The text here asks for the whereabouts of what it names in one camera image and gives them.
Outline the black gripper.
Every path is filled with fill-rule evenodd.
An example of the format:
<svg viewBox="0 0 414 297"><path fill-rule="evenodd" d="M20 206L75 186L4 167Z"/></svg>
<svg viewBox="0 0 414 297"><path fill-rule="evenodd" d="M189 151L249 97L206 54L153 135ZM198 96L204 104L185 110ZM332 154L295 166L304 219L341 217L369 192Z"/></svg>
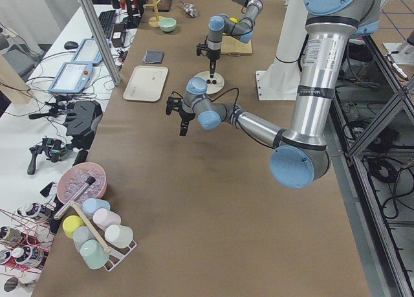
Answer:
<svg viewBox="0 0 414 297"><path fill-rule="evenodd" d="M216 62L221 56L220 49L208 49L207 50L207 57L210 60L210 79L214 80L214 74L216 69Z"/></svg>
<svg viewBox="0 0 414 297"><path fill-rule="evenodd" d="M179 103L179 115L181 117L179 135L186 136L190 122L195 119L195 113L185 104L184 100L181 100L181 103Z"/></svg>

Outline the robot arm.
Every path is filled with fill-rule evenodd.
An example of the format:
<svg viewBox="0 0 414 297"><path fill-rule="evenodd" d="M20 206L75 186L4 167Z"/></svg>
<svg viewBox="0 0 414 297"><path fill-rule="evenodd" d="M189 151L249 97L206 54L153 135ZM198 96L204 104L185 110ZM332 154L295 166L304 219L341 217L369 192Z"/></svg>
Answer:
<svg viewBox="0 0 414 297"><path fill-rule="evenodd" d="M209 20L209 33L206 38L207 57L210 59L210 78L215 73L216 61L221 55L223 34L233 37L242 43L248 43L253 35L253 27L257 16L263 9L263 0L231 0L241 5L245 12L238 21L232 21L226 14L212 16Z"/></svg>
<svg viewBox="0 0 414 297"><path fill-rule="evenodd" d="M192 120L205 130L227 122L273 149L270 170L288 188L303 188L323 177L330 166L324 129L347 42L378 27L381 0L303 0L308 35L291 123L282 128L208 96L208 84L191 78L183 97L169 97L166 113L181 117L180 134Z"/></svg>

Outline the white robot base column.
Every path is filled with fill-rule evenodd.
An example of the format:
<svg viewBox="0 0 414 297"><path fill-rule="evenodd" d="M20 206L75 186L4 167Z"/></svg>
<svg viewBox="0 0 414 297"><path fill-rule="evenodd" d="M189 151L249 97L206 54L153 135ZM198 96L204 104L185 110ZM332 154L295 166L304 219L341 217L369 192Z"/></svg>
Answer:
<svg viewBox="0 0 414 297"><path fill-rule="evenodd" d="M273 64L256 72L260 100L295 100L300 82L298 58L305 44L307 10L303 0L289 0Z"/></svg>

